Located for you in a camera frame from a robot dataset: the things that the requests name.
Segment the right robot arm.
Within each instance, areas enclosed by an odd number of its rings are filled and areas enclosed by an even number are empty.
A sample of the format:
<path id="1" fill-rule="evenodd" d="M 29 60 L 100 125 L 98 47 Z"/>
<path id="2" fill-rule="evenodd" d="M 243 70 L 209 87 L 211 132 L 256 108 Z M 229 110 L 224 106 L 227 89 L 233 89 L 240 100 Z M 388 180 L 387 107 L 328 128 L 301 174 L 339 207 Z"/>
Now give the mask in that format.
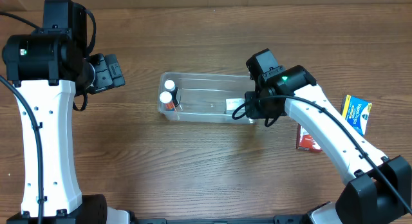
<path id="1" fill-rule="evenodd" d="M 304 223 L 391 223 L 411 213 L 411 166 L 389 158 L 354 130 L 300 65 L 286 69 L 262 50 L 246 62 L 254 91 L 245 94 L 244 116 L 269 127 L 283 115 L 303 126 L 340 174 L 336 202 L 311 210 Z"/>

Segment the blue yellow VapoDrops box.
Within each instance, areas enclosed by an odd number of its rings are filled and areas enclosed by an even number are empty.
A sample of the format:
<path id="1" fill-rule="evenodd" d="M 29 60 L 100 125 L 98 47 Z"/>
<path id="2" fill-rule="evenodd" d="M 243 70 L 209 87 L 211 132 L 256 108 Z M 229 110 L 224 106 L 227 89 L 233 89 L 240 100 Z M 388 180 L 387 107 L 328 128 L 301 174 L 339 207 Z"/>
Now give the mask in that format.
<path id="1" fill-rule="evenodd" d="M 342 117 L 360 134 L 366 134 L 372 103 L 352 95 L 346 95 L 342 100 Z"/>

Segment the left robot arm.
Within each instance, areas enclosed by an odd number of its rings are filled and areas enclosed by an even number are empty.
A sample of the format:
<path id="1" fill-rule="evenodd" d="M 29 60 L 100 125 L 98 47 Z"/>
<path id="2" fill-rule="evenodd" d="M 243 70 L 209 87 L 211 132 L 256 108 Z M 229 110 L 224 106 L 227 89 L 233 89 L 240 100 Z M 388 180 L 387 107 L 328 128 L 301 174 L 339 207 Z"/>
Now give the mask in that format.
<path id="1" fill-rule="evenodd" d="M 117 88 L 125 80 L 115 55 L 93 54 L 93 14 L 71 0 L 46 0 L 43 24 L 11 36 L 1 82 L 15 95 L 24 147 L 24 194 L 9 223 L 131 223 L 132 215 L 84 195 L 74 162 L 74 99 Z"/>

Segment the white Hansaplast plaster box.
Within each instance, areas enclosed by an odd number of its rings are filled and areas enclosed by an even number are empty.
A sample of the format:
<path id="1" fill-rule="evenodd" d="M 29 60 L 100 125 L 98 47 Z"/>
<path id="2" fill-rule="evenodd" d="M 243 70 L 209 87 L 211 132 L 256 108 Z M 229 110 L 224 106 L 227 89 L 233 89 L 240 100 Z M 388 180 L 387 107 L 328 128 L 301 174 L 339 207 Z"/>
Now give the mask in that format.
<path id="1" fill-rule="evenodd" d="M 245 102 L 244 98 L 227 98 L 225 113 L 227 115 L 233 114 L 233 112 Z"/>

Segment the red medicine box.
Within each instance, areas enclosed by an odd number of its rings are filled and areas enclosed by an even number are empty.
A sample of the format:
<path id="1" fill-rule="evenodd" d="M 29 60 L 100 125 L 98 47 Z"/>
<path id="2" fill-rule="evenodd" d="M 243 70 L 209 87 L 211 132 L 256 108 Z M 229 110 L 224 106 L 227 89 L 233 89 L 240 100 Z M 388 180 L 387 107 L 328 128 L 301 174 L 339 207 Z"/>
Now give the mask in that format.
<path id="1" fill-rule="evenodd" d="M 322 151 L 317 142 L 300 124 L 297 127 L 296 149 L 313 153 L 320 153 Z"/>

